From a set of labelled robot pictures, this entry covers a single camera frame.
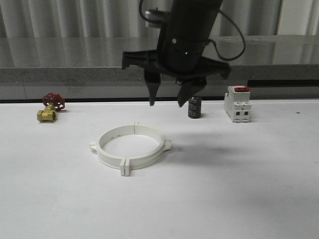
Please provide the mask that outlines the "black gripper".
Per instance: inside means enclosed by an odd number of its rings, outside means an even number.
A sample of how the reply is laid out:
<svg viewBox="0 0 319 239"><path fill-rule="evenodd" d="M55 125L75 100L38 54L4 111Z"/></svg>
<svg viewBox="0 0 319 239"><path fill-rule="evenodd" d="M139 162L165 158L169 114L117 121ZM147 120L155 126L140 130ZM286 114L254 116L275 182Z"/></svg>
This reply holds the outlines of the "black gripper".
<svg viewBox="0 0 319 239"><path fill-rule="evenodd" d="M161 75L178 80L179 107L205 88L207 76L219 74L224 79L228 77L231 71L229 64L202 56L206 45L211 42L210 32L211 27L164 27L160 30L155 50L123 52L123 69L138 66L144 70L150 106L155 104Z"/></svg>

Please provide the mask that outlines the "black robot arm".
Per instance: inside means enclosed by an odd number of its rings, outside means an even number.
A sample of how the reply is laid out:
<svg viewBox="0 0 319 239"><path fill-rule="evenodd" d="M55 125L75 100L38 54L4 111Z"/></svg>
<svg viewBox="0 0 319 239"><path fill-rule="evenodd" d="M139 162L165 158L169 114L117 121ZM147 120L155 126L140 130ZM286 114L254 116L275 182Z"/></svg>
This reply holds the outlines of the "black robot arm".
<svg viewBox="0 0 319 239"><path fill-rule="evenodd" d="M179 106L205 88L207 76L219 74L223 79L229 76L228 63L202 55L221 4L220 0L173 1L171 11L154 21L160 26L157 48L123 53L124 69L131 65L144 69L151 106L162 75L174 77L181 85L177 95Z"/></svg>

